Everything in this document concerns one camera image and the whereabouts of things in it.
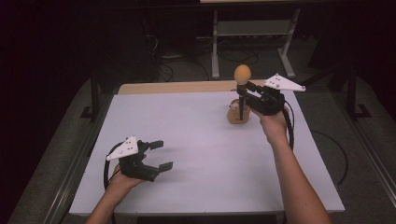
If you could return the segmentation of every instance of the hand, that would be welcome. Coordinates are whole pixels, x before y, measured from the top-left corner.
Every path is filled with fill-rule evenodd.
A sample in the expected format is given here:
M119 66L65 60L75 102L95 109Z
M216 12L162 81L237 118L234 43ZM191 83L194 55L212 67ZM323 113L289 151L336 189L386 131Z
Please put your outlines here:
M119 165L116 166L113 174L105 194L108 196L107 198L111 199L116 205L126 197L132 188L145 182L145 180L130 178L123 175Z
M256 114L259 117L260 124L262 125L262 130L267 136L267 141L272 146L280 143L288 142L288 137L286 135L287 124L285 117L283 116L281 111L272 116L265 116L262 113L252 108L250 109L254 114Z

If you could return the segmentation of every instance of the forearm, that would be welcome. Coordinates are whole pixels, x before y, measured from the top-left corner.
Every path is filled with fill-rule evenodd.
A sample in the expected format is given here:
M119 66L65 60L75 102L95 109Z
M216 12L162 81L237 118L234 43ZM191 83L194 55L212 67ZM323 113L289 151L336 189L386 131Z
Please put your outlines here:
M91 215L88 217L87 224L108 224L111 216L116 208L117 203L113 201L111 196L106 193L103 195L99 203L93 209Z
M276 171L290 223L331 223L320 198L304 175L287 141L273 144Z

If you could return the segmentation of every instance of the gray carpet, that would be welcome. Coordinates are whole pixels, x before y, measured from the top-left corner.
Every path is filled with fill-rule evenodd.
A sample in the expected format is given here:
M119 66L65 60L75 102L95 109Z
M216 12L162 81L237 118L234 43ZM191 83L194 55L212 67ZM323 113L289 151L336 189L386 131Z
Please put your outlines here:
M279 40L269 42L264 44L264 47L255 47L254 51L248 52L242 52L240 49L224 50L223 57L219 58L220 79L233 79L233 70L240 62L232 62L230 59L242 59L247 55L251 57L248 57L244 63L249 64L252 78L267 78L276 72L284 76L285 72L276 53L276 47L280 43ZM296 74L294 81L304 81L318 72L307 68L315 45L314 39L293 40L289 58ZM199 47L199 51L208 49L205 45ZM199 56L178 59L181 61L178 63L175 60L166 63L173 68L172 81L207 80L207 74L210 75L211 72L209 55L203 53ZM169 78L169 71L168 67L163 67L160 82ZM346 179L338 186L346 211L332 214L332 220L334 223L348 224L396 223L395 206L384 191L350 119L345 114L342 99L345 98L346 91L333 93L324 88L329 78L331 77L325 77L314 84L314 86L323 87L320 90L308 89L307 92L299 92L296 96L309 127L327 135L313 133L334 185L343 176L346 161L340 147L329 137L334 139L347 154L349 167ZM81 87L64 115L9 223L84 222L84 217L67 214L67 208L73 202L73 193L78 187L89 159L85 152L88 152L92 146L103 122L106 107L111 100L111 96L101 94L102 116L99 116L96 122L90 122L89 119L79 117L85 106L90 105L90 97L90 86L86 83ZM395 177L394 161L396 158L393 152L396 144L395 122L376 100L371 88L361 80L358 81L357 101L358 104L365 104L373 116L370 119L359 119L359 125L367 134L389 173ZM84 153L78 157L78 165L70 167L75 165L74 161L79 150L83 150ZM74 172L74 179L65 183L65 178L71 170ZM70 190L62 200L59 200L57 195L62 194L59 191L62 186L68 186ZM117 216L117 221L118 223L135 223L136 218Z

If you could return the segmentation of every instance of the table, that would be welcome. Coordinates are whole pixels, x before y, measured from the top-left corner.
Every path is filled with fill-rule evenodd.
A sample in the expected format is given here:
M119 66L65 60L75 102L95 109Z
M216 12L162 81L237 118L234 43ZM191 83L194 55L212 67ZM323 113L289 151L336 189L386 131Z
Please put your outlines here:
M127 84L120 88L81 179L71 214L88 215L104 193L108 151L133 134L163 140L148 151L147 165L173 161L171 171L132 190L116 213L132 216L279 214L283 211L274 158L259 120L230 124L228 106L237 98L234 81ZM345 208L291 91L295 113L294 152L329 212ZM111 162L110 171L116 165Z

